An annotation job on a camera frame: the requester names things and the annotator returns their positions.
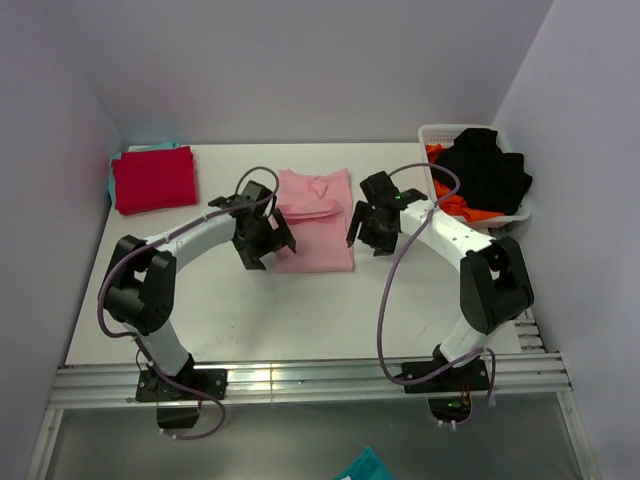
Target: cyan cloth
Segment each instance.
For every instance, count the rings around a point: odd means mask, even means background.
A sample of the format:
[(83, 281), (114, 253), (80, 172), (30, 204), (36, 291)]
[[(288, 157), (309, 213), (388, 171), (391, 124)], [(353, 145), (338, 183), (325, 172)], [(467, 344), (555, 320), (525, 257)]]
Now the cyan cloth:
[(371, 447), (366, 447), (355, 462), (335, 480), (393, 480), (389, 470), (382, 464)]

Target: white arm segment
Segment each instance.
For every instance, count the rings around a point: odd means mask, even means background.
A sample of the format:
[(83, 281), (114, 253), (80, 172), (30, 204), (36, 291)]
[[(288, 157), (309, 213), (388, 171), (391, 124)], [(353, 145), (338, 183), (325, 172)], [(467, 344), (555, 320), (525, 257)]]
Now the white arm segment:
[[(406, 210), (400, 212), (402, 231), (408, 235), (415, 233), (424, 223), (432, 208), (433, 202), (430, 200), (420, 200), (409, 205)], [(437, 209), (431, 223), (423, 230), (418, 239), (434, 249), (456, 270), (460, 271), (460, 259), (464, 258), (470, 250), (478, 251), (488, 247), (491, 245), (493, 237), (476, 232)], [(440, 352), (450, 362), (486, 345), (493, 333), (485, 335), (478, 332), (469, 325), (463, 316), (458, 320), (451, 334), (440, 345)]]
[[(202, 212), (202, 215), (209, 214), (217, 207), (210, 207)], [(230, 215), (220, 215), (209, 219), (195, 229), (180, 235), (168, 243), (158, 247), (159, 251), (166, 251), (176, 257), (176, 273), (198, 258), (206, 251), (233, 238), (236, 228), (236, 220)], [(147, 237), (145, 240), (150, 243), (164, 237), (167, 233)], [(124, 324), (129, 331), (139, 333), (130, 325)], [(182, 346), (176, 335), (171, 319), (157, 331), (144, 336), (140, 335), (142, 343), (147, 348), (156, 364), (169, 376), (176, 375), (189, 359), (189, 352)]]
[[(216, 210), (220, 209), (218, 207), (209, 207), (202, 212), (202, 216), (211, 214)], [(182, 225), (172, 228), (171, 231), (180, 228)], [(207, 220), (194, 230), (174, 238), (169, 243), (159, 246), (158, 251), (170, 252), (176, 257), (177, 273), (204, 252), (230, 241), (233, 238), (235, 229), (235, 218), (231, 215), (220, 215), (219, 217)], [(170, 232), (153, 235), (152, 237), (145, 238), (145, 240), (150, 243), (164, 237), (168, 233)]]

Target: white tabletop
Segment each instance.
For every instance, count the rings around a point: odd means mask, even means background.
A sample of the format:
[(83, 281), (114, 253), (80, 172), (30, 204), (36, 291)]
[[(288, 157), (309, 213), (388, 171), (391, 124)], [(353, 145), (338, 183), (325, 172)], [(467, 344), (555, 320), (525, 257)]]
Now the white tabletop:
[[(380, 170), (419, 162), (418, 144), (199, 145), (200, 206), (125, 217), (109, 214), (67, 356), (68, 365), (131, 363), (127, 339), (105, 337), (96, 320), (96, 298), (116, 242), (145, 237), (188, 220), (206, 203), (228, 196), (240, 175), (255, 165), (324, 175), (348, 168), (354, 200), (359, 183)], [(252, 177), (265, 185), (262, 172)], [(424, 176), (409, 170), (394, 177), (400, 189), (424, 190)], [(399, 244), (406, 238), (401, 235)], [(196, 361), (280, 361), (374, 358), (380, 296), (392, 258), (355, 246), (353, 273), (276, 274), (246, 271), (231, 243), (185, 267), (176, 281), (172, 322)], [(385, 355), (431, 355), (460, 317), (455, 269), (423, 244), (405, 256), (393, 284), (384, 331)], [(122, 326), (108, 318), (112, 330)], [(497, 353), (519, 353), (513, 322), (495, 336)]]

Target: metal frame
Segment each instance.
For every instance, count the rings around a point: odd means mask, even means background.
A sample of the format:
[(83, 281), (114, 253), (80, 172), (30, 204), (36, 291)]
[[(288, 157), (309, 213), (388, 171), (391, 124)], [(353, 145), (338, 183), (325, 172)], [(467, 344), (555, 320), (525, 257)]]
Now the metal frame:
[(576, 400), (571, 392), (558, 392), (558, 402), (564, 417), (564, 423), (569, 432), (569, 438), (573, 444), (573, 450), (580, 466), (582, 478), (588, 480), (601, 480), (602, 475), (598, 462), (589, 443), (587, 431), (580, 419)]
[[(556, 393), (582, 478), (600, 479), (586, 431), (577, 413), (572, 387), (559, 353), (546, 353), (530, 310), (515, 320), (522, 353), (497, 355), (495, 394)], [(391, 359), (393, 373), (404, 361)], [(228, 387), (225, 404), (363, 401), (408, 398), (389, 382), (377, 360), (309, 362), (209, 363), (196, 368), (225, 368)], [(58, 370), (42, 429), (27, 474), (29, 480), (45, 478), (64, 410), (101, 408), (155, 408), (136, 403), (139, 371), (135, 364), (69, 366)], [(431, 398), (446, 394), (431, 394)], [(163, 402), (166, 406), (195, 405), (193, 401)]]
[(63, 410), (49, 409), (44, 413), (42, 427), (31, 456), (31, 464), (27, 470), (28, 480), (44, 480), (49, 469), (49, 462), (60, 431)]

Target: folded pink shirt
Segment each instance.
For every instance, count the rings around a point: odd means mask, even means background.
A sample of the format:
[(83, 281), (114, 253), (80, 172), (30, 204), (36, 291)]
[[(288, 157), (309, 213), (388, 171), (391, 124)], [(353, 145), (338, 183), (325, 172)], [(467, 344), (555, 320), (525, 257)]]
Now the folded pink shirt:
[(347, 247), (353, 199), (346, 168), (326, 176), (280, 170), (278, 208), (296, 239), (296, 251), (276, 252), (280, 273), (353, 270), (353, 249)]

